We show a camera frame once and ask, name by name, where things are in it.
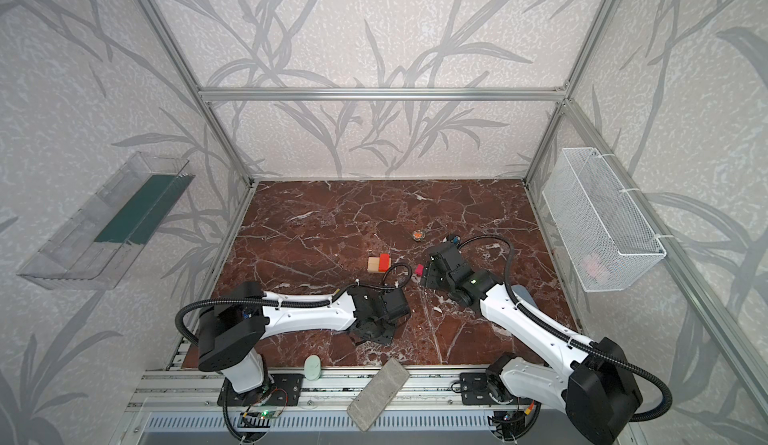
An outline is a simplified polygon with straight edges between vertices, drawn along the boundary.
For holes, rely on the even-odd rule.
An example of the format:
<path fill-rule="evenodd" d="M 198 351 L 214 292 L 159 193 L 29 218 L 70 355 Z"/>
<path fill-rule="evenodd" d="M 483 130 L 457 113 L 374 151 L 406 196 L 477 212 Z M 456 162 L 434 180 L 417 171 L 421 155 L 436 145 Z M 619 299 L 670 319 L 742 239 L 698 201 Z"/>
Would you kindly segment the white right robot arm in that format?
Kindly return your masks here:
<path fill-rule="evenodd" d="M 595 342 L 558 323 L 493 272 L 474 270 L 452 244 L 428 256 L 425 287 L 511 333 L 543 361 L 536 365 L 506 353 L 489 366 L 488 385 L 498 403 L 527 398 L 558 410 L 593 444 L 612 444 L 627 424 L 671 409 L 669 386 L 628 362 L 616 342 Z"/>

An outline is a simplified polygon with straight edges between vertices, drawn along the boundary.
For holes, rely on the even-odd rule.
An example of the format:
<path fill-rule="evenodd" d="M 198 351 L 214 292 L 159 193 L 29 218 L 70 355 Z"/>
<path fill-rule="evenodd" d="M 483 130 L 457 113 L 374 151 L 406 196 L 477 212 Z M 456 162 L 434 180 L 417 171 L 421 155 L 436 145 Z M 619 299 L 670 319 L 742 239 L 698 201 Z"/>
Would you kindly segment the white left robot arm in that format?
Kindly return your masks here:
<path fill-rule="evenodd" d="M 286 333 L 349 332 L 359 341 L 389 345 L 411 309 L 401 287 L 357 282 L 326 295 L 286 295 L 245 282 L 222 298 L 183 306 L 177 331 L 198 349 L 198 369 L 220 373 L 225 389 L 238 395 L 271 386 L 259 341 Z"/>

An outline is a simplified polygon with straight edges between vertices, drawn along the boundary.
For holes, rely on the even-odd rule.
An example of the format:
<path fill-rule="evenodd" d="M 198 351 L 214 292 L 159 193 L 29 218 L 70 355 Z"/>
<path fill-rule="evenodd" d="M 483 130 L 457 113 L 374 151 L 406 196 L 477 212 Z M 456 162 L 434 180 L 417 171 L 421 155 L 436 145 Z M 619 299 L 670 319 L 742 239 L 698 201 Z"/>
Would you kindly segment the aluminium frame post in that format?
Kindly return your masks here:
<path fill-rule="evenodd" d="M 555 109 L 547 124 L 545 132 L 531 160 L 523 182 L 528 185 L 541 165 L 546 149 L 554 138 L 559 122 L 565 113 L 565 106 L 575 99 L 575 92 L 580 84 L 592 56 L 596 53 L 599 43 L 606 33 L 613 15 L 622 0 L 601 0 L 596 15 L 587 31 L 586 37 L 579 49 L 575 62 L 563 85 L 563 97 L 556 102 Z"/>

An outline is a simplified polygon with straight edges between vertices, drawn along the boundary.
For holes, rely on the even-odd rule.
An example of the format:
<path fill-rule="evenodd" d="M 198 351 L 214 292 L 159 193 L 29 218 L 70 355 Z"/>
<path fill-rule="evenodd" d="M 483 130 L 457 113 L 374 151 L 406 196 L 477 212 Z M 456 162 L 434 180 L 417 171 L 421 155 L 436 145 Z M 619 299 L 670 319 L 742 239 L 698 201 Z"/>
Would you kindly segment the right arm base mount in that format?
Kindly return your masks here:
<path fill-rule="evenodd" d="M 449 388 L 460 396 L 461 403 L 465 406 L 521 406 L 523 402 L 520 397 L 512 395 L 495 397 L 496 390 L 489 384 L 484 372 L 460 373 L 459 378 L 452 382 Z"/>

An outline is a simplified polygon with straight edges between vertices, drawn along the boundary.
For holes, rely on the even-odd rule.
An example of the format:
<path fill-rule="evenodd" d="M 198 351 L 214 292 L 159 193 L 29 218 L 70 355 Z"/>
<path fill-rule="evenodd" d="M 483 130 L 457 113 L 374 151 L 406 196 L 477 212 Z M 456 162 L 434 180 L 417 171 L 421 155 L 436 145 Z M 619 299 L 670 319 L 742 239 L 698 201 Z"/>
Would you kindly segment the aluminium horizontal frame bar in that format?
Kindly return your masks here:
<path fill-rule="evenodd" d="M 551 101 L 565 92 L 547 87 L 501 88 L 366 88 L 366 87 L 205 87 L 199 90 L 208 102 L 222 101 Z"/>

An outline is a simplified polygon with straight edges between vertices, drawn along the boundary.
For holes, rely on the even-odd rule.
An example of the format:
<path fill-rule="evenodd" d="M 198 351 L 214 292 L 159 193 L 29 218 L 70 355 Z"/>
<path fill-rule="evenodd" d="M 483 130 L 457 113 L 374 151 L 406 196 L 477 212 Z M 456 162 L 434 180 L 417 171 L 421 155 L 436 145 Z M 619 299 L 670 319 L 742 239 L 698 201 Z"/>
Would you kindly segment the pale green oval soap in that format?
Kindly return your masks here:
<path fill-rule="evenodd" d="M 322 362 L 318 355 L 310 355 L 303 366 L 304 377 L 309 381 L 316 381 L 322 374 Z"/>

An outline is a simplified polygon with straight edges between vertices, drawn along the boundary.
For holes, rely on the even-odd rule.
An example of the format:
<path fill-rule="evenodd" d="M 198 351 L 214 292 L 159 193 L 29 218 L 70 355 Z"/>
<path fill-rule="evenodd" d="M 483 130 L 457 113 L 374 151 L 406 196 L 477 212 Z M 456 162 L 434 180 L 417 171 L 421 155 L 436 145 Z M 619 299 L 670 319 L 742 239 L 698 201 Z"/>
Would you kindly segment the blue grey oval case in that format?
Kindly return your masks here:
<path fill-rule="evenodd" d="M 531 304 L 533 307 L 536 307 L 535 301 L 530 294 L 530 292 L 522 285 L 513 285 L 512 290 L 514 293 L 525 302 Z"/>

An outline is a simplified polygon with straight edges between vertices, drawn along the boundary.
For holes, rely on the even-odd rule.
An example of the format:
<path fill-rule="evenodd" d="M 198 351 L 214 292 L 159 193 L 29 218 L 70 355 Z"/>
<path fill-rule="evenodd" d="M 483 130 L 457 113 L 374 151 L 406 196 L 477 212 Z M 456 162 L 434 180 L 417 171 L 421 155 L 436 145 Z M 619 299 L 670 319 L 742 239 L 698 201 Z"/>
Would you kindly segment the pink item in basket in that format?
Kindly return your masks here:
<path fill-rule="evenodd" d="M 594 253 L 583 258 L 582 267 L 587 274 L 598 283 L 606 283 L 610 276 L 610 271 L 602 263 L 601 257 Z"/>

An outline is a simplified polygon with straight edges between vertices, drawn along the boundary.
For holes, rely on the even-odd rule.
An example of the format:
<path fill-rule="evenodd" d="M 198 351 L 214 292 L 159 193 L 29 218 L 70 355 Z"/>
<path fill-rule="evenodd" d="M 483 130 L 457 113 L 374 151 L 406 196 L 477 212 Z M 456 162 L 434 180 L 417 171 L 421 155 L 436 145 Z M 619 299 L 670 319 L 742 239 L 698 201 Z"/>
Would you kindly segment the red block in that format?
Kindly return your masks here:
<path fill-rule="evenodd" d="M 378 271 L 386 272 L 391 266 L 391 258 L 388 253 L 382 253 L 379 255 Z"/>

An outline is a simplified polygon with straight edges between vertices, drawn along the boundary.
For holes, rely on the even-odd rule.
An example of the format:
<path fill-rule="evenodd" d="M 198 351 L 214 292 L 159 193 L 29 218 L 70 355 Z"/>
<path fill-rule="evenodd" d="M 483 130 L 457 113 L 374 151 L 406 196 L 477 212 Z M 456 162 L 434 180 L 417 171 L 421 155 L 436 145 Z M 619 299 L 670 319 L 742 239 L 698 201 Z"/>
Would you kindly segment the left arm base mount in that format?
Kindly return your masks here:
<path fill-rule="evenodd" d="M 228 407 L 247 406 L 297 406 L 302 390 L 304 375 L 301 373 L 272 374 L 263 385 L 244 393 L 221 390 L 217 405 Z"/>

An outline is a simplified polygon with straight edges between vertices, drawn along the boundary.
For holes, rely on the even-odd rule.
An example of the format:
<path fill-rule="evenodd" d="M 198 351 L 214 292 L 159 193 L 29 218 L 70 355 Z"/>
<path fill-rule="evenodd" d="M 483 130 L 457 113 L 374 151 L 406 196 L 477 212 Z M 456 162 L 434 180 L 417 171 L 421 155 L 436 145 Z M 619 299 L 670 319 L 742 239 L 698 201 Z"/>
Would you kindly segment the natural wood block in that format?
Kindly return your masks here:
<path fill-rule="evenodd" d="M 369 257 L 367 259 L 367 271 L 369 273 L 384 273 L 386 268 L 381 265 L 380 257 Z"/>

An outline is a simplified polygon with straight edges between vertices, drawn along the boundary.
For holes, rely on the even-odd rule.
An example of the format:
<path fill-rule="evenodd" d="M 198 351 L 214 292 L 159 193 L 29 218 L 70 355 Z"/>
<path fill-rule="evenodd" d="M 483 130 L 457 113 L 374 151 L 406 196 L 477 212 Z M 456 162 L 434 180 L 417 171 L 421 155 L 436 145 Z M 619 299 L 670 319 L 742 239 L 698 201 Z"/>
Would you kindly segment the clear plastic wall bin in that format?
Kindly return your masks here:
<path fill-rule="evenodd" d="M 189 161 L 136 152 L 17 275 L 47 290 L 111 290 L 195 175 Z"/>

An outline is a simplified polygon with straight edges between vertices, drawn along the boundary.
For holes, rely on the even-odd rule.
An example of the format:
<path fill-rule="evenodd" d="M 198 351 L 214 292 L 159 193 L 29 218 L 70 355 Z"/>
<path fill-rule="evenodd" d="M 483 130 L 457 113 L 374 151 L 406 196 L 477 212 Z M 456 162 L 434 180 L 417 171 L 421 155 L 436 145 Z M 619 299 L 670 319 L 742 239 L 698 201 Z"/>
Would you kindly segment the grey stone slab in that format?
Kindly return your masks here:
<path fill-rule="evenodd" d="M 410 373 L 397 360 L 388 360 L 347 408 L 347 415 L 361 431 L 368 431 L 404 387 Z"/>

